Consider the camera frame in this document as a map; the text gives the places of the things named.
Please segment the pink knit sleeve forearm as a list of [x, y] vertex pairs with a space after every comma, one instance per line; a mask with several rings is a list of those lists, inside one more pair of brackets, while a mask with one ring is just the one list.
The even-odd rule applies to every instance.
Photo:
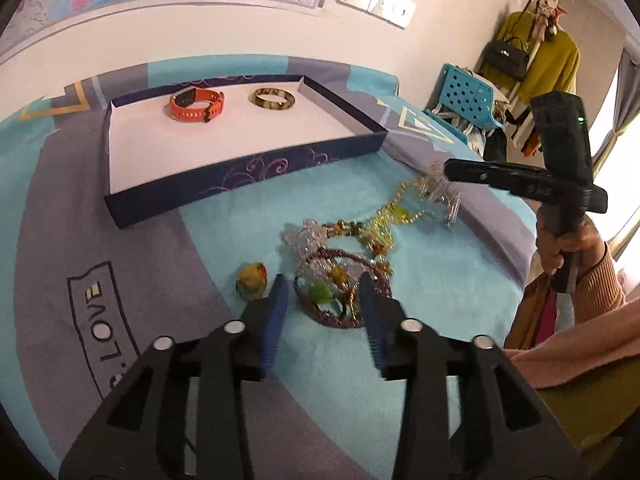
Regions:
[[601, 366], [639, 355], [639, 301], [626, 299], [610, 254], [579, 281], [572, 303], [572, 328], [533, 349], [506, 352], [536, 389], [563, 385]]

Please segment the person right hand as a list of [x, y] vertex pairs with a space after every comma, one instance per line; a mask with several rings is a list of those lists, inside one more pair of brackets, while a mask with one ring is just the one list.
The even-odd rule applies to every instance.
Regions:
[[558, 272], [564, 264], [566, 255], [572, 256], [572, 261], [577, 264], [579, 275], [588, 273], [605, 256], [605, 242], [588, 219], [585, 219], [576, 231], [555, 236], [547, 230], [546, 218], [539, 209], [536, 229], [537, 252], [545, 274], [553, 275]]

